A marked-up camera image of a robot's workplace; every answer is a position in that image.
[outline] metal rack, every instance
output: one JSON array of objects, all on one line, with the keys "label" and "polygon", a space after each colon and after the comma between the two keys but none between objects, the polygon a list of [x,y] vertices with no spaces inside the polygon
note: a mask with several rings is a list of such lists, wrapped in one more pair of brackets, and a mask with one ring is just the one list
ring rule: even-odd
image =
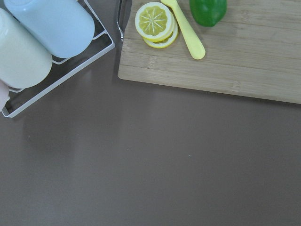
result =
[{"label": "metal rack", "polygon": [[90,45],[79,55],[71,58],[53,56],[52,68],[48,76],[39,84],[26,89],[9,89],[9,100],[2,113],[4,117],[13,118],[41,97],[49,93],[68,78],[97,60],[115,47],[113,39],[103,26],[87,0],[78,1],[92,16],[95,24],[95,34]]}]

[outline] bamboo cutting board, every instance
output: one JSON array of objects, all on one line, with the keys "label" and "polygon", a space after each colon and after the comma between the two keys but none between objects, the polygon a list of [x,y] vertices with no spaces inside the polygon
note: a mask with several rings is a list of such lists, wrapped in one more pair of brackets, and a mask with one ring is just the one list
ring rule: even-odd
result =
[{"label": "bamboo cutting board", "polygon": [[228,0],[214,27],[198,25],[189,0],[178,0],[206,56],[194,60],[182,34],[165,49],[147,46],[133,0],[118,76],[121,79],[301,104],[300,0]]}]

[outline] spatula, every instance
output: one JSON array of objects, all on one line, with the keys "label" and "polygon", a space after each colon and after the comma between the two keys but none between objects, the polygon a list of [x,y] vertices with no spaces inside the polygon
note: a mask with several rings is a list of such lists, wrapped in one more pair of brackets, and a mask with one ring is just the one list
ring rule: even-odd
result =
[{"label": "spatula", "polygon": [[187,21],[177,0],[161,0],[161,2],[173,10],[191,56],[196,60],[202,59],[206,52],[204,46]]}]

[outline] metal handle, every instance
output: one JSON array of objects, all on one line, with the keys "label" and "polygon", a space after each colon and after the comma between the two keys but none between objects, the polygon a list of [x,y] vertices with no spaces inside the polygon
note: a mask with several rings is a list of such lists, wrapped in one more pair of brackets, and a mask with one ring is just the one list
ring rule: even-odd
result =
[{"label": "metal handle", "polygon": [[121,41],[124,39],[124,32],[125,27],[127,25],[127,20],[125,20],[125,16],[127,15],[127,6],[131,7],[132,1],[131,0],[120,0],[119,1],[119,8],[118,8],[118,14],[117,14],[117,27],[120,31],[120,38]]}]

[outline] cream bottle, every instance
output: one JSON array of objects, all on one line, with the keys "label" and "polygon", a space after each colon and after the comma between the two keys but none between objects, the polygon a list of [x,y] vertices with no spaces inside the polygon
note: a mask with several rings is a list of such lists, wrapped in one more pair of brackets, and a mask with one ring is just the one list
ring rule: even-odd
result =
[{"label": "cream bottle", "polygon": [[8,100],[8,86],[0,80],[0,111]]},{"label": "cream bottle", "polygon": [[0,80],[24,89],[40,83],[52,55],[7,11],[0,8]]}]

